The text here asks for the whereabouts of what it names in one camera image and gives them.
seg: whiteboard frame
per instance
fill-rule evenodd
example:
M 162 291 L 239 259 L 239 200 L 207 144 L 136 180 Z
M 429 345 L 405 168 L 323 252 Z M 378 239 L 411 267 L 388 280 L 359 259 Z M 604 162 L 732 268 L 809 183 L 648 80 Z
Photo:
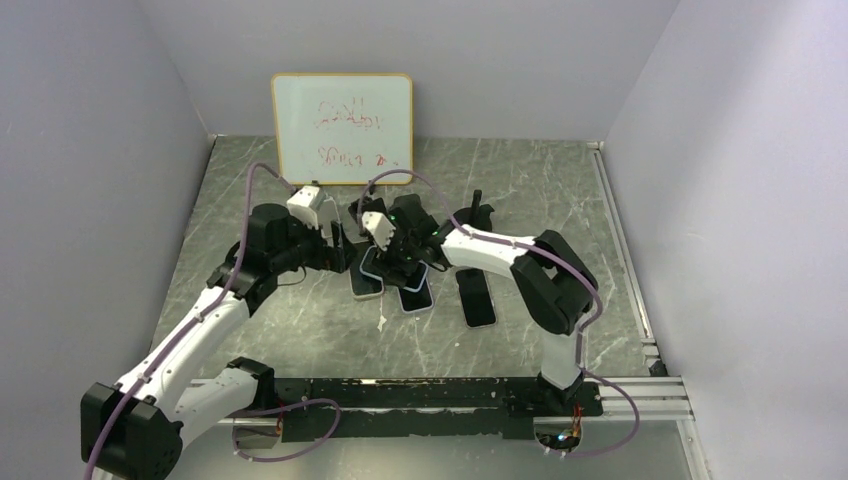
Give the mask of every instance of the whiteboard frame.
M 413 169 L 413 164 L 415 162 L 415 158 L 413 157 L 413 141 L 415 137 L 415 126 L 413 123 L 414 120 L 414 112 L 413 112 L 413 96 L 415 92 L 412 88 L 412 78 L 405 73 L 391 73 L 391 72 L 380 72 L 380 73 L 344 73 L 344 72 L 281 72 L 276 73 L 271 77 L 271 103 L 274 107 L 274 136 L 277 137 L 277 158 L 280 166 L 280 175 L 285 177 L 285 170 L 283 169 L 283 145 L 280 140 L 280 126 L 277 123 L 277 98 L 274 94 L 274 81 L 277 77 L 403 77 L 409 82 L 409 169 Z M 412 175 L 409 176 L 409 180 L 406 182 L 380 182 L 378 181 L 377 185 L 409 185 L 412 182 Z M 293 185 L 306 185 L 305 183 L 297 183 L 291 182 Z M 368 182 L 329 182 L 329 183 L 321 183 L 321 185 L 367 185 Z

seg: gray marble surface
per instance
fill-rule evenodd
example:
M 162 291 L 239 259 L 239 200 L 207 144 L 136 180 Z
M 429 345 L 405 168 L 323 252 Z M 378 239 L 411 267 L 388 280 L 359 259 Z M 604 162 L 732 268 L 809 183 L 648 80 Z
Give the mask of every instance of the gray marble surface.
M 529 140 L 428 139 L 415 143 L 415 168 L 436 181 L 454 209 L 467 205 L 475 188 L 491 204 L 494 230 L 508 235 L 562 233 L 599 281 L 606 313 L 588 332 L 586 364 L 611 376 L 647 375 L 637 320 L 631 309 L 623 262 L 602 200 L 588 149 L 582 143 Z M 275 140 L 220 137 L 212 152 L 194 212 L 186 230 L 154 344 L 167 335 L 197 299 L 212 270 L 238 239 L 251 162 L 276 168 Z M 256 205 L 284 202 L 287 192 L 261 171 L 253 194 Z M 330 187 L 340 207 L 361 187 Z M 438 221 L 439 204 L 421 182 L 380 187 L 387 203 L 417 192 Z M 353 220 L 340 208 L 351 240 Z M 281 282 L 296 281 L 290 273 Z M 352 298 L 347 274 L 309 271 L 306 280 L 284 287 L 236 330 L 203 366 L 198 378 L 217 375 L 229 360 L 247 356 L 278 376 L 442 377 L 535 375 L 541 364 L 539 328 L 531 321 L 511 281 L 489 275 L 498 322 L 465 326 L 453 271 L 432 272 L 436 307 L 419 315 L 400 310 L 397 293 L 380 299 Z

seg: smartphone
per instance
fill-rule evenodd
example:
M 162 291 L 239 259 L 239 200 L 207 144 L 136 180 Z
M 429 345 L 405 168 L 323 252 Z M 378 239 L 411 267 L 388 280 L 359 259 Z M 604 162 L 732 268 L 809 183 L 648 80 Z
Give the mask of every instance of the smartphone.
M 368 278 L 373 278 L 374 280 L 382 281 L 382 277 L 380 274 L 373 269 L 371 265 L 371 261 L 374 260 L 374 256 L 377 255 L 377 247 L 371 246 L 365 252 L 365 256 L 362 258 L 362 261 L 355 261 L 353 265 L 359 265 L 359 271 L 362 272 Z M 403 286 L 403 290 L 408 292 L 415 293 L 421 290 L 424 287 L 424 284 L 427 283 L 427 273 L 430 271 L 430 266 L 424 262 L 418 262 L 418 268 L 409 277 L 406 281 L 406 285 Z
M 459 301 L 462 303 L 462 312 L 465 314 L 465 324 L 468 328 L 494 325 L 497 319 L 486 273 L 478 268 L 459 270 L 456 272 L 456 283 L 459 286 Z
M 400 297 L 400 309 L 403 313 L 418 313 L 433 308 L 433 295 L 430 293 L 430 282 L 424 284 L 417 292 L 410 292 L 405 288 L 398 288 Z
M 362 271 L 358 268 L 362 264 L 362 259 L 365 258 L 369 243 L 357 243 L 354 247 L 356 248 L 356 258 L 353 260 L 351 268 L 348 269 L 350 274 L 350 290 L 353 292 L 353 298 L 354 300 L 368 300 L 379 297 L 385 292 L 383 281 L 363 275 Z

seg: red handwriting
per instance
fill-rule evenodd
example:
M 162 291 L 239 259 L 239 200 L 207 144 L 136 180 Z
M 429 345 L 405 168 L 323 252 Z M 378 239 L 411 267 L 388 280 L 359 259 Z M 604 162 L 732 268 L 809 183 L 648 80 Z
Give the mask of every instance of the red handwriting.
M 331 124 L 346 122 L 366 130 L 371 128 L 382 130 L 380 117 L 366 115 L 364 112 L 365 99 L 363 97 L 353 97 L 350 103 L 344 102 L 341 104 L 324 100 L 318 104 L 318 113 L 322 115 L 322 118 L 315 122 L 315 128 L 321 128 L 322 125 L 329 127 Z
M 362 166 L 362 155 L 341 152 L 336 147 L 319 147 L 318 156 L 321 157 L 324 165 Z
M 357 154 L 354 155 L 350 152 L 343 152 L 338 149 L 338 147 L 319 147 L 318 148 L 318 156 L 321 157 L 321 161 L 324 165 L 332 166 L 332 165 L 342 165 L 345 167 L 361 167 L 362 155 Z M 376 164 L 378 167 L 386 165 L 389 161 L 383 154 L 378 153 L 374 155 L 376 159 Z

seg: purple cable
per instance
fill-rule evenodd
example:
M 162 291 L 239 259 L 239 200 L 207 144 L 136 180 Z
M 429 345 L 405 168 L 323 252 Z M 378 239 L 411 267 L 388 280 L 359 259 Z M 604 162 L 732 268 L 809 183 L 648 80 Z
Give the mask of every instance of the purple cable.
M 247 248 L 247 224 L 248 218 L 250 217 L 250 197 L 253 191 L 253 175 L 256 172 L 257 168 L 262 168 L 270 173 L 274 178 L 276 178 L 280 183 L 286 187 L 289 192 L 294 193 L 295 188 L 287 182 L 283 177 L 281 177 L 277 172 L 275 172 L 271 167 L 264 163 L 254 163 L 250 166 L 247 171 L 247 193 L 245 195 L 244 201 L 244 221 L 241 225 L 241 239 L 239 241 L 239 249 L 236 264 L 233 266 L 233 272 L 230 274 L 230 278 L 227 280 L 226 285 L 221 290 L 221 294 L 212 301 L 206 308 L 201 310 L 198 317 L 205 318 L 206 315 L 209 315 L 209 312 L 215 310 L 218 305 L 224 300 L 224 297 L 227 296 L 227 293 L 230 291 L 230 288 L 233 286 L 233 282 L 235 281 L 236 276 L 241 271 L 241 264 L 244 261 L 244 250 Z M 194 328 L 195 325 L 200 323 L 200 318 L 194 317 L 191 321 L 183 328 L 181 328 L 176 335 L 171 337 L 171 340 L 165 344 L 162 350 L 159 352 L 159 355 L 156 356 L 151 362 L 150 365 L 144 370 L 142 373 L 143 378 L 149 378 L 153 372 L 162 365 L 162 362 L 168 357 L 168 355 L 174 350 L 177 344 L 182 341 L 183 338 L 188 334 L 188 332 Z M 100 456 L 101 451 L 103 450 L 103 445 L 106 443 L 106 439 L 109 437 L 109 433 L 114 428 L 115 423 L 118 421 L 118 417 L 121 415 L 121 412 L 127 406 L 130 399 L 141 390 L 142 385 L 144 384 L 144 380 L 139 378 L 133 383 L 133 385 L 127 390 L 121 400 L 118 401 L 118 404 L 115 405 L 115 409 L 112 410 L 112 413 L 109 415 L 109 418 L 106 420 L 106 423 L 103 425 L 103 429 L 100 430 L 100 435 L 97 437 L 97 441 L 94 442 L 94 447 L 91 449 L 91 454 L 88 457 L 88 463 L 85 466 L 85 476 L 83 477 L 85 480 L 91 480 L 94 475 L 94 468 L 97 465 L 97 458 Z
M 447 216 L 450 219 L 451 223 L 453 224 L 454 228 L 456 228 L 460 232 L 464 233 L 465 235 L 467 235 L 471 238 L 476 238 L 476 239 L 479 239 L 479 240 L 484 240 L 484 241 L 487 241 L 487 242 L 496 243 L 498 245 L 506 245 L 506 246 L 509 246 L 509 247 L 516 246 L 516 247 L 523 248 L 527 251 L 533 252 L 537 255 L 541 255 L 541 256 L 547 258 L 548 260 L 554 262 L 557 266 L 564 268 L 568 273 L 573 275 L 574 278 L 576 278 L 583 285 L 583 287 L 586 288 L 586 290 L 592 296 L 592 299 L 595 302 L 596 308 L 595 308 L 595 312 L 589 317 L 589 319 L 586 320 L 585 322 L 581 323 L 577 327 L 577 339 L 576 339 L 577 345 L 576 345 L 576 348 L 575 348 L 575 357 L 576 357 L 575 360 L 577 362 L 578 367 L 580 368 L 580 371 L 583 372 L 583 374 L 585 376 L 590 377 L 590 378 L 594 378 L 595 380 L 598 380 L 602 384 L 604 384 L 608 387 L 611 387 L 611 388 L 615 389 L 616 391 L 618 391 L 619 393 L 621 393 L 621 395 L 627 400 L 628 403 L 630 403 L 630 407 L 633 409 L 634 421 L 633 421 L 633 428 L 630 430 L 630 432 L 622 440 L 616 442 L 615 444 L 610 445 L 608 447 L 600 448 L 600 449 L 597 449 L 597 450 L 592 450 L 592 451 L 589 451 L 589 452 L 570 453 L 570 454 L 568 454 L 568 456 L 579 458 L 579 457 L 594 457 L 594 456 L 597 456 L 597 455 L 603 455 L 605 453 L 609 453 L 613 450 L 617 450 L 618 448 L 621 448 L 627 442 L 632 440 L 633 437 L 636 436 L 636 433 L 639 431 L 639 424 L 640 424 L 639 409 L 636 407 L 636 402 L 633 400 L 633 398 L 630 395 L 627 394 L 627 392 L 624 391 L 624 389 L 622 389 L 618 385 L 610 382 L 609 380 L 607 380 L 607 379 L 605 379 L 601 376 L 595 375 L 595 374 L 589 372 L 588 370 L 586 370 L 584 367 L 580 366 L 582 356 L 583 356 L 583 330 L 585 330 L 586 327 L 588 327 L 589 325 L 594 323 L 595 320 L 600 318 L 600 316 L 604 313 L 604 305 L 601 302 L 601 297 L 600 297 L 600 295 L 598 295 L 598 291 L 595 289 L 595 287 L 592 285 L 592 283 L 589 282 L 589 280 L 587 280 L 586 277 L 583 276 L 583 274 L 581 274 L 576 268 L 574 268 L 568 262 L 566 262 L 565 260 L 563 260 L 563 259 L 557 257 L 556 255 L 548 252 L 547 250 L 543 250 L 543 249 L 541 249 L 541 248 L 539 248 L 535 245 L 530 245 L 530 244 L 523 243 L 523 242 L 515 242 L 513 244 L 513 242 L 511 242 L 509 240 L 504 240 L 502 238 L 497 238 L 497 237 L 492 237 L 492 236 L 489 236 L 489 235 L 469 232 L 468 230 L 463 228 L 462 225 L 459 224 L 459 221 L 456 219 L 456 217 L 453 216 L 453 213 L 451 213 L 450 205 L 448 204 L 448 200 L 445 197 L 445 194 L 442 193 L 439 189 L 437 189 L 436 186 L 433 185 L 433 182 L 430 181 L 430 179 L 428 179 L 427 177 L 425 177 L 424 175 L 422 175 L 420 173 L 413 172 L 412 170 L 406 170 L 406 169 L 403 169 L 403 168 L 386 170 L 385 172 L 377 175 L 376 177 L 372 178 L 368 182 L 368 184 L 362 190 L 362 195 L 359 196 L 359 202 L 357 202 L 357 206 L 356 206 L 356 221 L 357 221 L 357 224 L 358 224 L 357 226 L 361 230 L 364 229 L 364 226 L 362 224 L 362 202 L 365 200 L 365 196 L 368 195 L 371 188 L 377 183 L 377 180 L 379 180 L 379 179 L 381 179 L 385 176 L 393 175 L 393 174 L 397 174 L 397 173 L 412 175 L 413 177 L 421 180 L 428 187 L 430 187 L 430 189 L 436 194 L 437 197 L 439 197 L 439 200 L 442 202 L 442 208 L 444 208 L 445 214 L 447 214 Z
M 309 405 L 315 405 L 315 404 L 321 404 L 321 403 L 332 406 L 336 410 L 336 418 L 333 419 L 333 425 L 330 426 L 329 430 L 327 430 L 327 433 L 325 433 L 324 436 L 319 438 L 318 440 L 315 440 L 312 443 L 312 445 L 304 448 L 303 450 L 301 450 L 299 452 L 292 453 L 290 455 L 284 455 L 282 457 L 273 457 L 273 458 L 254 457 L 254 456 L 248 455 L 248 454 L 242 452 L 241 450 L 239 450 L 238 441 L 236 440 L 236 428 L 233 428 L 233 434 L 232 434 L 233 453 L 235 453 L 236 455 L 238 455 L 239 457 L 241 457 L 245 460 L 250 460 L 251 462 L 276 463 L 276 462 L 285 462 L 287 460 L 292 460 L 292 459 L 295 459 L 297 457 L 306 455 L 307 453 L 315 450 L 316 448 L 323 445 L 324 442 L 326 442 L 333 435 L 333 433 L 336 431 L 336 428 L 339 426 L 339 420 L 341 420 L 341 418 L 342 418 L 342 407 L 340 407 L 339 404 L 336 403 L 334 400 L 330 400 L 329 398 L 314 398 L 312 400 L 305 400 L 305 401 L 300 402 L 300 403 L 293 403 L 291 405 L 286 405 L 285 407 L 272 408 L 270 410 L 258 410 L 258 411 L 253 411 L 253 412 L 249 412 L 249 411 L 248 412 L 238 412 L 235 416 L 236 418 L 239 418 L 239 417 L 258 417 L 258 416 L 262 416 L 262 415 L 272 415 L 272 414 L 275 414 L 275 413 L 288 412 L 288 411 L 294 410 L 296 408 L 301 408 L 301 407 L 306 407 L 306 406 L 309 406 Z

